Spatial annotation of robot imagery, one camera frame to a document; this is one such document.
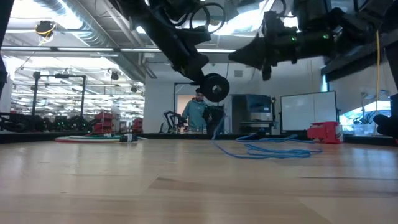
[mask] blue cable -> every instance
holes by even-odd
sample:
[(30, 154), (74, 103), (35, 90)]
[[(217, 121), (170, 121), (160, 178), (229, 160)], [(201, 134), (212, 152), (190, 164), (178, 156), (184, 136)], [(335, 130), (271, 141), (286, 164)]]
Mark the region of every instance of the blue cable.
[(297, 135), (291, 135), (286, 138), (262, 138), (260, 140), (250, 140), (249, 138), (255, 136), (256, 134), (248, 135), (248, 136), (243, 136), (240, 138), (237, 138), (237, 142), (243, 142), (246, 143), (244, 146), (246, 147), (246, 154), (247, 155), (240, 155), (240, 154), (233, 154), (231, 152), (228, 152), (227, 150), (223, 149), (221, 146), (219, 146), (216, 143), (216, 136), (217, 132), (220, 128), (220, 126), (224, 123), (224, 117), (221, 119), (219, 125), (217, 125), (213, 137), (211, 139), (211, 143), (216, 146), (218, 149), (223, 151), (223, 153), (234, 157), (238, 159), (270, 159), (270, 158), (276, 158), (276, 159), (288, 159), (288, 158), (309, 158), (311, 157), (312, 154), (314, 153), (322, 153), (323, 149), (319, 149), (316, 151), (311, 151), (311, 150), (306, 150), (306, 149), (291, 149), (291, 150), (272, 150), (272, 149), (263, 149), (259, 146), (255, 146), (252, 144), (247, 144), (250, 142), (275, 142), (275, 143), (282, 143), (286, 141), (294, 141), (294, 142), (301, 142), (301, 143), (307, 143), (307, 144), (315, 144), (313, 141), (302, 141), (298, 139), (294, 139), (297, 137)]

